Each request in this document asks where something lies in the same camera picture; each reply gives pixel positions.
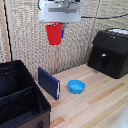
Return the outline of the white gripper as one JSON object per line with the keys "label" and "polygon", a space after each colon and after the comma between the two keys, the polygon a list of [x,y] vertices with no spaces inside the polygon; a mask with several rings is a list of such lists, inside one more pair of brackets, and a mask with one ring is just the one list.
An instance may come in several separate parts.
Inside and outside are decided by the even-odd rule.
{"label": "white gripper", "polygon": [[82,15],[81,0],[39,0],[39,20],[44,23],[64,23],[62,35],[67,23],[79,22]]}

